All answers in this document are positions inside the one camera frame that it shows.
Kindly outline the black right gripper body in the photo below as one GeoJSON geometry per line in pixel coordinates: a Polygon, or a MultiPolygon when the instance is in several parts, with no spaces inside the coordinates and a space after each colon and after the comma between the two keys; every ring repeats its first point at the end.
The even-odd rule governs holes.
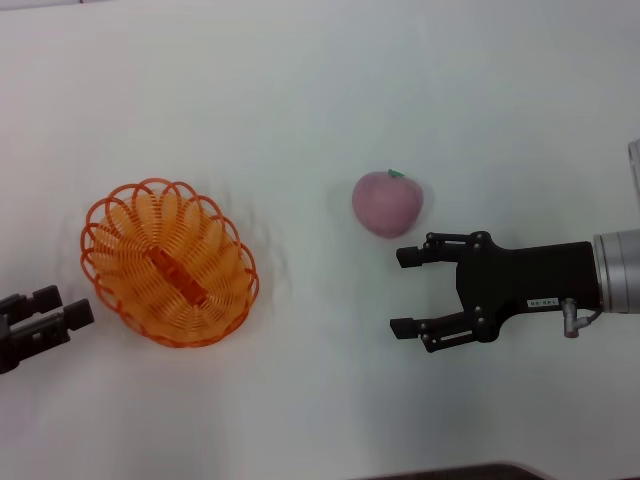
{"type": "Polygon", "coordinates": [[[506,249],[486,232],[456,248],[460,327],[478,342],[497,339],[510,318],[527,313],[598,311],[600,288],[589,242],[506,249]]]}

